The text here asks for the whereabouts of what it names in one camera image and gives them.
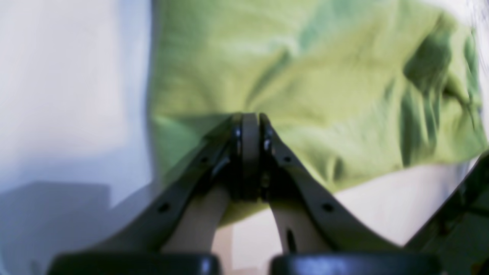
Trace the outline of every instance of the wrinkled fabric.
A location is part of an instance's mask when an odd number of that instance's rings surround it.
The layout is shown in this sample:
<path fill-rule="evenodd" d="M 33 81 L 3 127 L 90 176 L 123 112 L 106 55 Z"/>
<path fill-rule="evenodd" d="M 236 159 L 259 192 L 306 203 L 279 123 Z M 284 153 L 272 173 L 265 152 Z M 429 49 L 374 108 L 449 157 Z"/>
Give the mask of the wrinkled fabric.
<path fill-rule="evenodd" d="M 474 36 L 413 0 L 162 1 L 149 117 L 164 184 L 234 112 L 266 113 L 337 192 L 488 145 Z M 225 222 L 264 206 L 233 205 Z"/>

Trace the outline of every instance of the screw hole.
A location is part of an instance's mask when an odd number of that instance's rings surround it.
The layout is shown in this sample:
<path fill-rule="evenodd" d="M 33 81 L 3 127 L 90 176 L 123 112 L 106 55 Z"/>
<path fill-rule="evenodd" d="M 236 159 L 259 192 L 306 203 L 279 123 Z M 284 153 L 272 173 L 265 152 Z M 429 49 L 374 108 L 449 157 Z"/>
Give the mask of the screw hole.
<path fill-rule="evenodd" d="M 294 234 L 292 233 L 292 230 L 290 230 L 290 229 L 287 229 L 287 245 L 289 247 L 290 253 L 297 252 L 297 246 L 295 244 Z"/>
<path fill-rule="evenodd" d="M 168 203 L 164 203 L 162 206 L 158 208 L 158 212 L 163 213 L 170 209 L 170 205 Z"/>
<path fill-rule="evenodd" d="M 323 209 L 324 209 L 324 211 L 331 213 L 331 212 L 333 212 L 334 207 L 330 204 L 323 204 Z"/>

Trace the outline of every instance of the green fabric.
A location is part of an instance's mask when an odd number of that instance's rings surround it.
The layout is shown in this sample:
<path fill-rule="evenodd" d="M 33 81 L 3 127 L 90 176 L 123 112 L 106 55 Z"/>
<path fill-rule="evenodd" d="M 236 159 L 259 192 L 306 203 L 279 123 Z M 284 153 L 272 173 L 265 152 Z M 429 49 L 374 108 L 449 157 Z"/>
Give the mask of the green fabric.
<path fill-rule="evenodd" d="M 266 113 L 331 192 L 487 149 L 474 38 L 441 9 L 414 0 L 159 3 L 149 116 L 166 184 L 234 112 Z M 225 223 L 256 210 L 233 206 Z"/>

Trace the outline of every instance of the green cloth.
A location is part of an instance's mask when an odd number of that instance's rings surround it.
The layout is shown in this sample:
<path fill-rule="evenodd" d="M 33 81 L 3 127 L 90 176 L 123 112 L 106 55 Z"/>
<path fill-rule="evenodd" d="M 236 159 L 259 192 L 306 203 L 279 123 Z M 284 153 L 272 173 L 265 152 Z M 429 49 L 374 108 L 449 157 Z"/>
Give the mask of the green cloth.
<path fill-rule="evenodd" d="M 473 35 L 441 9 L 414 0 L 158 3 L 149 117 L 166 184 L 234 112 L 266 113 L 331 192 L 488 147 Z M 256 210 L 234 205 L 224 223 Z"/>

